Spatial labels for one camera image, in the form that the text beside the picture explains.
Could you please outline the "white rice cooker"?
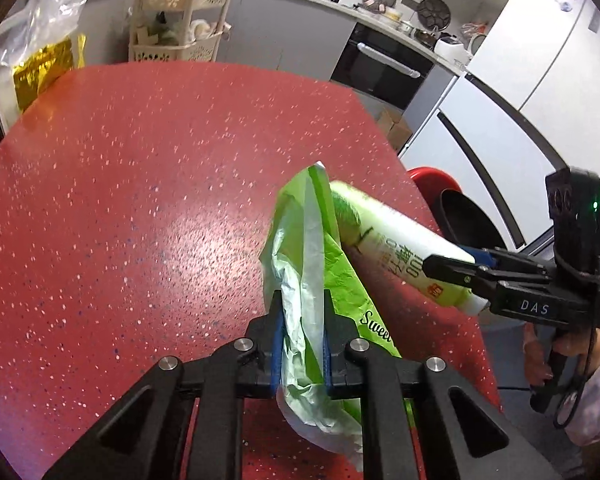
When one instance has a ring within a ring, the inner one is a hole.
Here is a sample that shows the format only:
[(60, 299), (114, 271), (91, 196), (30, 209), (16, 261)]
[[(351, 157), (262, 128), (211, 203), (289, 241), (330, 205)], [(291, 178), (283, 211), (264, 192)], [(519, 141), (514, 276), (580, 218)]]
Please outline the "white rice cooker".
[(434, 53), (454, 65), (467, 65), (472, 58), (472, 54), (455, 36), (441, 36), (434, 45)]

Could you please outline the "clear plastic bag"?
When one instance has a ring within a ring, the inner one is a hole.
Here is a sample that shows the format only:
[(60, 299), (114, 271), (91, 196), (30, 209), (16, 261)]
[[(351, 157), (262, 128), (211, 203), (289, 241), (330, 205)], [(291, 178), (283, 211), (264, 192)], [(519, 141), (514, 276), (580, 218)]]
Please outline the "clear plastic bag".
[(15, 68), (77, 28), (86, 0), (28, 0), (0, 43), (0, 65)]

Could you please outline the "gold foil bag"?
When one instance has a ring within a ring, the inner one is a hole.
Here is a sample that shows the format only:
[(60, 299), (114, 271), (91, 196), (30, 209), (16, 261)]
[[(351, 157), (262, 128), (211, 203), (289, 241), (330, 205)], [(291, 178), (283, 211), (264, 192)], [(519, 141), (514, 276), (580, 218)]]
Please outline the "gold foil bag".
[(21, 113), (63, 74), (84, 66), (85, 44), (84, 34), (66, 37), (57, 44), (37, 50), (14, 68), (12, 80)]

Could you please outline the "white green tall bottle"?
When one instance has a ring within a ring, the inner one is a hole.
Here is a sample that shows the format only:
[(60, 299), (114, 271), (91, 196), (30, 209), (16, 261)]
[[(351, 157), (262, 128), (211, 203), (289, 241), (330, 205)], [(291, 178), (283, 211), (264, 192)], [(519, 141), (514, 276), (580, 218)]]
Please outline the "white green tall bottle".
[(488, 302), (468, 286), (427, 278), (422, 270), (424, 260), (431, 255), (473, 263), (475, 258), (469, 252), (350, 184), (332, 181), (329, 187), (341, 244), (441, 307), (454, 307), (467, 315), (477, 315), (486, 308)]

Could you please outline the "green snack bag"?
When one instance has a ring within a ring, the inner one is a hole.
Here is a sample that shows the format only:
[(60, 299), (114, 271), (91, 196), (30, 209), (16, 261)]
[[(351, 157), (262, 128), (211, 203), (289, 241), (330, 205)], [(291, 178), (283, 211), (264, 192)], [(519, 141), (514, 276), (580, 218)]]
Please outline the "green snack bag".
[(321, 162), (302, 169), (279, 191), (260, 255), (263, 295), (282, 294), (284, 327), (277, 405), (291, 428), (324, 450), (346, 456), (364, 474), (380, 467), (363, 441), (361, 401), (332, 400), (327, 356), (334, 338), (327, 313), (354, 325), (354, 336), (399, 354), (392, 339), (362, 324), (382, 321), (341, 247), (329, 177)]

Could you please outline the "black built-in oven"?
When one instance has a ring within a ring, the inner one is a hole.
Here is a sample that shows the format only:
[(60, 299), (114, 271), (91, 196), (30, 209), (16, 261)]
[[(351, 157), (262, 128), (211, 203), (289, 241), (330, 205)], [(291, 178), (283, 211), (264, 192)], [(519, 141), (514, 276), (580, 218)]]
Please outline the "black built-in oven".
[(345, 84), (405, 110), (434, 63), (399, 41), (356, 24), (332, 72)]

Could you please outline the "white refrigerator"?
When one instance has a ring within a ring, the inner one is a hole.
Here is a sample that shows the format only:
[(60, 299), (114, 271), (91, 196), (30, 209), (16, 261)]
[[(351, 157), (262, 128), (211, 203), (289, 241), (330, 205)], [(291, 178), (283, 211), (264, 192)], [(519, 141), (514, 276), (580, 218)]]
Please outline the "white refrigerator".
[(593, 0), (508, 0), (400, 155), (457, 180), (509, 249), (550, 230), (545, 179), (600, 176), (600, 10)]

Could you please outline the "black trash bin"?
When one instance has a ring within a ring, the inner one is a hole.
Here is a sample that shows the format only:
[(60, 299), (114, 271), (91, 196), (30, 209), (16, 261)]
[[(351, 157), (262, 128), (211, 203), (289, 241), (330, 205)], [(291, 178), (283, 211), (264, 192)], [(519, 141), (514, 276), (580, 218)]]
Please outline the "black trash bin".
[(444, 238), (476, 249), (505, 249), (490, 218), (469, 197), (447, 188), (434, 201), (432, 214)]

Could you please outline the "cardboard box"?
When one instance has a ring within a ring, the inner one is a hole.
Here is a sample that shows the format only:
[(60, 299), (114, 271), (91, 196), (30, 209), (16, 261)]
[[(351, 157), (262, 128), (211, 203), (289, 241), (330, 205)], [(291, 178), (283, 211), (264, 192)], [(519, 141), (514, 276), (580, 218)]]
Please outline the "cardboard box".
[(393, 151), (399, 153), (413, 135), (402, 114), (384, 107), (377, 118), (376, 124), (385, 135)]

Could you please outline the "beige plastic storage rack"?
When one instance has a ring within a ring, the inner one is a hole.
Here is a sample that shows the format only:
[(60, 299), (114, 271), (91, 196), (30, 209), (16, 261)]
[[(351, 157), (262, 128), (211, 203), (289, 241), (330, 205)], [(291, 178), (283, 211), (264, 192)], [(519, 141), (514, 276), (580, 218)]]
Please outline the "beige plastic storage rack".
[(134, 0), (129, 60), (213, 62), (230, 0)]

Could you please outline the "red round stool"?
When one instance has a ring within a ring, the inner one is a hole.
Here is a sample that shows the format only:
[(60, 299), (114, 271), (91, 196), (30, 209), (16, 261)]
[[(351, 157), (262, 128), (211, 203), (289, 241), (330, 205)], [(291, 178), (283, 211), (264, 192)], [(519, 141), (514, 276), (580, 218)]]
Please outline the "red round stool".
[(408, 176), (417, 186), (422, 198), (432, 208), (443, 191), (462, 192), (460, 185), (444, 171), (432, 167), (416, 167), (407, 170)]

